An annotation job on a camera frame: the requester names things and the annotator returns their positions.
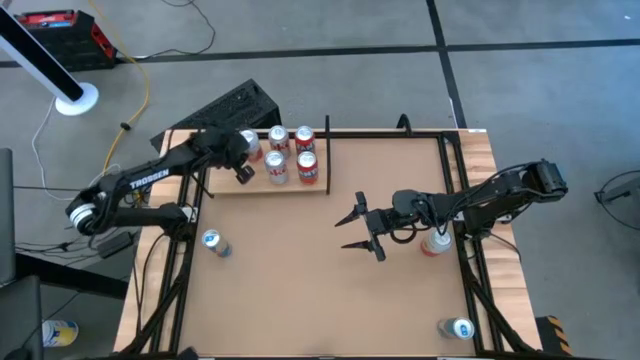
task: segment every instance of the soda can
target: soda can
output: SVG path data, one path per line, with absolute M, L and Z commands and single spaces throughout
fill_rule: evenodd
M 264 157 L 264 165 L 273 184 L 284 184 L 289 180 L 287 162 L 280 151 L 272 150 Z
M 463 317 L 455 317 L 438 321 L 440 336 L 447 339 L 469 340 L 475 333 L 471 320 Z
M 271 150 L 277 150 L 284 155 L 285 159 L 291 156 L 291 149 L 289 148 L 289 133 L 287 129 L 282 125 L 276 125 L 269 130 L 269 144 L 271 144 Z
M 305 151 L 316 153 L 316 135 L 308 126 L 300 126 L 296 130 L 296 153 L 298 155 Z
M 242 130 L 240 134 L 244 136 L 244 138 L 249 143 L 249 149 L 247 150 L 247 154 L 249 155 L 249 162 L 255 163 L 256 161 L 262 159 L 262 146 L 260 145 L 260 139 L 258 139 L 258 134 L 251 130 Z
M 202 234 L 202 244 L 220 257 L 231 255 L 231 245 L 224 240 L 217 230 L 209 229 Z
M 318 181 L 318 159 L 311 151 L 298 155 L 298 175 L 304 184 L 313 184 Z
M 73 321 L 47 320 L 42 323 L 42 346 L 71 345 L 78 337 L 78 324 Z
M 427 256 L 438 256 L 449 250 L 451 243 L 451 235 L 448 231 L 440 235 L 437 230 L 434 230 L 420 243 L 420 249 Z

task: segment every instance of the gray floor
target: gray floor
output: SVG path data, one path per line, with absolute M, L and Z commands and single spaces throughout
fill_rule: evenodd
M 196 50 L 208 41 L 209 32 L 191 7 L 171 8 L 157 0 L 96 2 L 135 55 L 171 47 Z M 428 9 L 419 0 L 198 4 L 217 30 L 209 52 L 435 43 Z M 640 37 L 636 1 L 448 0 L 437 1 L 437 6 L 449 44 Z M 14 0 L 9 10 L 53 8 L 93 13 L 84 0 Z M 570 192 L 561 202 L 533 206 L 514 224 L 535 314 L 563 320 L 577 355 L 637 358 L 640 237 L 608 218 L 592 193 L 613 175 L 640 168 L 638 47 L 450 56 L 468 126 L 488 129 L 499 167 L 544 157 L 560 164 L 569 183 Z M 403 112 L 414 127 L 454 124 L 435 53 L 144 67 L 152 82 L 151 105 L 114 157 L 125 167 L 155 156 L 148 139 L 158 131 L 249 78 L 279 104 L 289 126 L 321 126 L 330 114 L 336 127 L 389 127 Z M 94 110 L 77 118 L 52 115 L 38 143 L 49 186 L 85 186 L 100 171 L 118 124 L 143 98 L 141 77 L 131 65 L 75 76 L 94 83 L 101 99 Z M 0 79 L 5 126 L 0 146 L 14 150 L 16 184 L 37 186 L 39 169 L 30 142 L 51 95 L 22 69 L 0 69 Z M 56 244 L 76 236 L 64 229 L 64 202 L 35 190 L 17 190 L 16 202 L 18 241 Z M 623 201 L 613 210 L 640 224 L 632 204 Z M 131 267 L 130 253 L 95 261 L 74 266 L 113 277 Z M 69 296 L 46 290 L 44 313 Z M 79 296 L 59 316 L 80 323 L 78 342 L 48 351 L 47 357 L 107 354 L 121 306 Z

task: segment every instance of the cardboard tabletop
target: cardboard tabletop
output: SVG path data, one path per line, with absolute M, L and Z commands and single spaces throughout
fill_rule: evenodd
M 455 245 L 435 258 L 380 238 L 387 260 L 340 246 L 367 240 L 364 220 L 334 224 L 364 191 L 369 209 L 397 190 L 445 192 L 435 139 L 332 139 L 331 194 L 203 198 L 181 348 L 201 356 L 472 355 L 438 320 L 468 316 Z M 200 243 L 216 229 L 233 248 Z

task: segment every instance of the blue soda can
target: blue soda can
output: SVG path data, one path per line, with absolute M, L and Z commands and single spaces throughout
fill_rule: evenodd
M 231 245 L 224 240 L 217 230 L 209 229 L 202 234 L 202 244 L 220 257 L 231 255 Z
M 438 322 L 438 332 L 449 339 L 468 340 L 473 337 L 475 328 L 471 320 L 463 317 L 443 319 Z

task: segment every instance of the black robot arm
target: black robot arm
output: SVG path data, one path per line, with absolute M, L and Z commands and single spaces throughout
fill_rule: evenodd
M 208 128 L 192 134 L 182 144 L 169 149 L 154 161 L 117 174 L 105 175 L 95 185 L 84 189 L 65 209 L 73 226 L 84 235 L 104 233 L 113 226 L 157 225 L 171 233 L 186 223 L 184 212 L 175 203 L 156 209 L 120 207 L 124 196 L 168 176 L 189 176 L 207 167 L 233 169 L 242 184 L 254 175 L 244 166 L 249 144 L 236 130 Z
M 515 165 L 492 175 L 481 184 L 454 194 L 430 194 L 400 190 L 393 194 L 392 208 L 367 209 L 364 193 L 357 192 L 353 211 L 336 226 L 363 216 L 370 240 L 348 244 L 343 248 L 360 248 L 374 252 L 378 261 L 386 259 L 378 236 L 389 234 L 400 244 L 413 240 L 417 231 L 435 227 L 444 234 L 454 218 L 464 220 L 471 236 L 489 231 L 498 219 L 510 222 L 531 203 L 558 201 L 567 193 L 567 185 L 558 167 L 545 160 Z M 397 230 L 410 230 L 405 239 L 395 236 Z

